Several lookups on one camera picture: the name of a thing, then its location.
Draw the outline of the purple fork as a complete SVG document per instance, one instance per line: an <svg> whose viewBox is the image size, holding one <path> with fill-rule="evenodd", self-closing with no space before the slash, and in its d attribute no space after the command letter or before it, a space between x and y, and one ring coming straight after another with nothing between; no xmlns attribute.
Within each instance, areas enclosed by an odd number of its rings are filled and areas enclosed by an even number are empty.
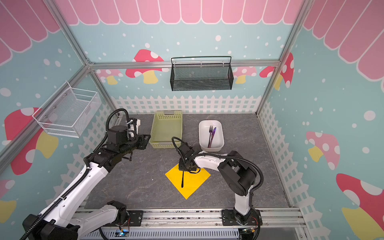
<svg viewBox="0 0 384 240"><path fill-rule="evenodd" d="M209 135L209 143L208 143L208 148L210 148L210 147L211 147L211 140L212 140L212 133L213 133L213 129L214 129L214 127L211 125L211 126L210 126L210 128L209 128L209 133L210 133L210 135Z"/></svg>

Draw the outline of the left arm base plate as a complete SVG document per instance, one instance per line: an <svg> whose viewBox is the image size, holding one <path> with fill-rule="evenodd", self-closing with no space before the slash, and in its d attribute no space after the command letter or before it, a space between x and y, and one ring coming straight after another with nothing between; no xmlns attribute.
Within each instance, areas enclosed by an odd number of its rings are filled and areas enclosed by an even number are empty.
<svg viewBox="0 0 384 240"><path fill-rule="evenodd" d="M143 211L128 210L122 214L121 227L140 227L143 220Z"/></svg>

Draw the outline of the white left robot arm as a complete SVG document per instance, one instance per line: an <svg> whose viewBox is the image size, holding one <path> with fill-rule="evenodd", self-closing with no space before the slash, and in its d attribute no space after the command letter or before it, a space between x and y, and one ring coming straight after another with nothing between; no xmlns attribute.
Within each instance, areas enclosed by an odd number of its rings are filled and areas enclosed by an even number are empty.
<svg viewBox="0 0 384 240"><path fill-rule="evenodd" d="M150 135L138 135L121 126L107 133L111 140L84 158L85 166L64 192L38 215L26 217L23 221L23 240L80 240L108 224L119 228L130 224L132 218L126 205L118 201L110 201L99 210L73 219L93 188L127 154L144 150L151 138Z"/></svg>

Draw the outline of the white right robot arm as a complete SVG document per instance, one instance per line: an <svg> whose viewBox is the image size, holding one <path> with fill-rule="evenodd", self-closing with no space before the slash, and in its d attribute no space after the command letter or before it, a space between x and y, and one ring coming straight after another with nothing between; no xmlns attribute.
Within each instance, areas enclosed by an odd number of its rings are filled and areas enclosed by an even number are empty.
<svg viewBox="0 0 384 240"><path fill-rule="evenodd" d="M228 155L189 150L180 155L179 170L196 174L199 170L218 171L229 188L235 193L234 212L243 219L251 215L253 192L264 183L261 169L232 151Z"/></svg>

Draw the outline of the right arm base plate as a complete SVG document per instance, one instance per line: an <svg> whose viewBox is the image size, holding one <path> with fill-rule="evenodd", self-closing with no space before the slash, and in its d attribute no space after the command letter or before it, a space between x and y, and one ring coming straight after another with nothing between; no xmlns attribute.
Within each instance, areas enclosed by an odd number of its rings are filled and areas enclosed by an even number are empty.
<svg viewBox="0 0 384 240"><path fill-rule="evenodd" d="M223 226L262 226L263 221L259 210L250 209L245 215L241 215L235 209L222 210Z"/></svg>

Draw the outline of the purple spoon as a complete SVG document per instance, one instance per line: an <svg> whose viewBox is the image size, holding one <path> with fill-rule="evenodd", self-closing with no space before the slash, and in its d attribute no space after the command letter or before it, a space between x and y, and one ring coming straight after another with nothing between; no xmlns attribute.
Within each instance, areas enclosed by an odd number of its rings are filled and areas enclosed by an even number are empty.
<svg viewBox="0 0 384 240"><path fill-rule="evenodd" d="M181 188L184 188L184 171L182 172Z"/></svg>

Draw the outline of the yellow paper napkin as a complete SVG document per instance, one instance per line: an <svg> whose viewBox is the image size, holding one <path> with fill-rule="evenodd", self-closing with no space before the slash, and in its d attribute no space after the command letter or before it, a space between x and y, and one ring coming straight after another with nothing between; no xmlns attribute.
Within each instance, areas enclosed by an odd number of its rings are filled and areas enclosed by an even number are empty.
<svg viewBox="0 0 384 240"><path fill-rule="evenodd" d="M179 165L174 166L165 175L187 200L211 176L211 174L205 169L193 173L184 172L184 188L181 188L183 171L180 171L178 166Z"/></svg>

